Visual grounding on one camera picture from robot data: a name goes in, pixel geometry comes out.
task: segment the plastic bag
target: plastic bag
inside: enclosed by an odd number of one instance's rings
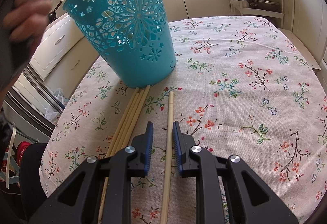
[[[63,90],[61,88],[57,88],[55,90],[55,92],[53,93],[53,95],[61,102],[63,103],[63,105],[67,105],[68,103],[68,99],[66,99],[63,96]],[[50,121],[53,124],[57,124],[59,118],[60,118],[60,113],[57,112],[53,107],[51,107],[51,105],[48,104],[48,106],[46,107],[46,111],[45,111],[45,118]]]

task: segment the cabinet handle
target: cabinet handle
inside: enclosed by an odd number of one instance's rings
[[[63,40],[63,38],[65,37],[65,35],[63,35],[60,39],[58,39],[56,42],[55,42],[55,45],[57,45],[59,42],[61,42]]]
[[[71,70],[73,70],[78,65],[79,62],[80,61],[78,60],[77,63],[74,65],[74,67]]]

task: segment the floral tablecloth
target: floral tablecloth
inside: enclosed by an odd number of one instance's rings
[[[132,222],[159,223],[168,93],[174,91],[182,132],[214,155],[240,155],[303,223],[327,190],[327,97],[314,72],[264,18],[208,17],[169,27],[176,68],[150,89],[133,132],[154,123],[149,175],[132,179]],[[105,156],[132,93],[102,58],[95,62],[42,157],[47,196],[85,158]],[[168,223],[195,223],[195,179],[180,178],[175,165],[173,154]],[[225,200],[224,206],[228,220]]]

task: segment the human hand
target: human hand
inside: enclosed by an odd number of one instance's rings
[[[15,9],[9,12],[4,20],[3,27],[12,30],[10,34],[11,42],[22,42],[30,39],[29,53],[33,56],[37,46],[40,44],[45,28],[49,24],[48,13],[52,9],[51,0],[15,0]],[[0,91],[0,105],[9,90],[16,82],[20,73],[11,83]]]

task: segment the teal plastic basket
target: teal plastic basket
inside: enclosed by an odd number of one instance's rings
[[[154,85],[174,69],[162,0],[67,0],[63,9],[127,86]]]

